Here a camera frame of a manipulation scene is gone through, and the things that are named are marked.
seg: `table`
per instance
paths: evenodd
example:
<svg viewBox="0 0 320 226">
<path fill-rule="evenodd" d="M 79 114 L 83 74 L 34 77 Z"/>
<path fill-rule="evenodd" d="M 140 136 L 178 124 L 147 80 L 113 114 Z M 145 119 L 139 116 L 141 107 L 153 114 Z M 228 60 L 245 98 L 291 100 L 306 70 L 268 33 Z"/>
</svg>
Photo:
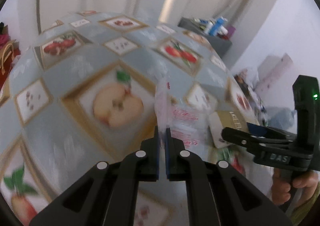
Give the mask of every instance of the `table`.
<svg viewBox="0 0 320 226">
<path fill-rule="evenodd" d="M 153 135 L 162 75 L 173 105 L 201 109 L 209 97 L 215 110 L 240 111 L 232 74 L 198 38 L 95 11 L 61 17 L 39 35 L 0 95 L 0 191 L 21 222 L 32 218 L 22 205 L 35 215 L 97 162 L 120 161 Z M 214 161 L 210 131 L 189 149 Z M 135 225 L 188 225 L 187 210 L 185 184 L 166 180 L 162 150 L 160 180 L 139 185 Z"/>
<path fill-rule="evenodd" d="M 204 36 L 207 38 L 211 46 L 215 49 L 217 54 L 223 58 L 223 56 L 226 54 L 226 52 L 230 49 L 232 46 L 232 42 L 230 40 L 223 40 L 216 36 L 206 35 L 204 34 L 190 19 L 182 17 L 178 26 L 183 27 L 187 30 L 190 30 L 192 32 L 195 32 L 199 35 Z"/>
</svg>

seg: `bottle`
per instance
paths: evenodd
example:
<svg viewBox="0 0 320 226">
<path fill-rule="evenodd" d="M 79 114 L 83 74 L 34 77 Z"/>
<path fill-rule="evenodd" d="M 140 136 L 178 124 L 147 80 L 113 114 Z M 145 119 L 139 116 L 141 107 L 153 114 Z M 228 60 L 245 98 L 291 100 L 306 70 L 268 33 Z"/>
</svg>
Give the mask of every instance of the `bottle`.
<svg viewBox="0 0 320 226">
<path fill-rule="evenodd" d="M 218 18 L 217 22 L 215 23 L 215 25 L 211 28 L 211 30 L 209 32 L 209 35 L 216 36 L 218 31 L 220 30 L 220 28 L 225 23 L 225 21 L 226 21 L 226 19 L 224 19 L 223 17 Z"/>
<path fill-rule="evenodd" d="M 212 27 L 213 27 L 213 22 L 209 21 L 207 26 L 206 26 L 206 28 L 205 28 L 205 30 L 204 30 L 204 33 L 205 34 L 209 34 L 209 32 L 212 29 Z"/>
<path fill-rule="evenodd" d="M 209 20 L 205 20 L 205 19 L 199 19 L 200 23 L 202 24 L 208 24 Z"/>
<path fill-rule="evenodd" d="M 228 34 L 228 30 L 222 26 L 222 27 L 220 27 L 218 34 L 227 35 Z"/>
</svg>

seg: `white screw head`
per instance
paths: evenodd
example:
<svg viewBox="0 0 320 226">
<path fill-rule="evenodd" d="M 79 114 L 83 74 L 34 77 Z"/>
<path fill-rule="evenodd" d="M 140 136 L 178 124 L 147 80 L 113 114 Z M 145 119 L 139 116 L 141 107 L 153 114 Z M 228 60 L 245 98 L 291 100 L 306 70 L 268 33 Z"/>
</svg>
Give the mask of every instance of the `white screw head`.
<svg viewBox="0 0 320 226">
<path fill-rule="evenodd" d="M 136 152 L 137 157 L 144 157 L 145 155 L 146 155 L 146 153 L 143 150 L 139 150 Z"/>
<path fill-rule="evenodd" d="M 97 168 L 98 168 L 99 170 L 105 169 L 105 168 L 107 168 L 107 166 L 108 166 L 108 164 L 107 164 L 106 162 L 103 162 L 103 161 L 97 163 Z"/>
<path fill-rule="evenodd" d="M 187 150 L 182 150 L 182 151 L 180 152 L 180 155 L 181 155 L 182 157 L 188 157 L 188 156 L 190 155 L 190 152 L 187 151 Z"/>
<path fill-rule="evenodd" d="M 220 166 L 221 168 L 227 168 L 229 166 L 227 161 L 220 161 L 218 163 L 218 166 Z"/>
</svg>

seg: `green leaf illustration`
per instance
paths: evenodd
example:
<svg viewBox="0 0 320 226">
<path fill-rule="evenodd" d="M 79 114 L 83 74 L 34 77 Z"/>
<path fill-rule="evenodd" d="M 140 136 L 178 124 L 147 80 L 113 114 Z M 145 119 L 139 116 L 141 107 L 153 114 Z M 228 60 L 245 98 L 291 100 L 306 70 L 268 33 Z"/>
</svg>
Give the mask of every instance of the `green leaf illustration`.
<svg viewBox="0 0 320 226">
<path fill-rule="evenodd" d="M 20 195 L 38 195 L 38 192 L 29 184 L 22 184 L 18 187 Z"/>
<path fill-rule="evenodd" d="M 22 184 L 23 176 L 24 176 L 24 164 L 22 167 L 19 167 L 18 169 L 12 172 L 12 180 L 16 187 Z"/>
<path fill-rule="evenodd" d="M 173 41 L 171 41 L 171 43 L 173 44 L 173 48 L 177 49 L 178 51 L 182 51 L 180 46 L 179 46 L 179 43 L 175 43 Z"/>
<path fill-rule="evenodd" d="M 189 68 L 191 68 L 191 64 L 190 64 L 189 61 L 187 61 L 187 60 L 184 59 L 184 58 L 181 58 L 181 59 L 182 59 L 182 61 L 183 61 Z"/>
<path fill-rule="evenodd" d="M 68 34 L 61 35 L 60 38 L 62 40 L 66 40 L 66 39 L 70 39 L 70 38 L 75 38 L 75 36 L 72 33 L 68 33 Z"/>
<path fill-rule="evenodd" d="M 3 177 L 3 182 L 9 190 L 14 190 L 14 183 L 12 177 Z"/>
<path fill-rule="evenodd" d="M 117 71 L 117 80 L 122 83 L 130 83 L 131 77 L 125 71 Z"/>
</svg>

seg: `human hand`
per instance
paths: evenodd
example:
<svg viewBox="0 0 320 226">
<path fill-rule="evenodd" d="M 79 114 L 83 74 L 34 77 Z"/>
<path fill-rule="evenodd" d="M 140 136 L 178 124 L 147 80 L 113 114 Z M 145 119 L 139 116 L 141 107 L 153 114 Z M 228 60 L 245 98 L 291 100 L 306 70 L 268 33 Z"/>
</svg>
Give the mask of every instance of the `human hand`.
<svg viewBox="0 0 320 226">
<path fill-rule="evenodd" d="M 289 193 L 291 185 L 280 178 L 280 169 L 274 169 L 273 184 L 271 187 L 272 201 L 275 205 L 282 205 L 289 201 L 291 195 Z M 292 182 L 295 188 L 305 188 L 296 207 L 308 201 L 316 191 L 318 185 L 318 174 L 314 171 L 308 171 L 301 176 L 295 178 Z"/>
</svg>

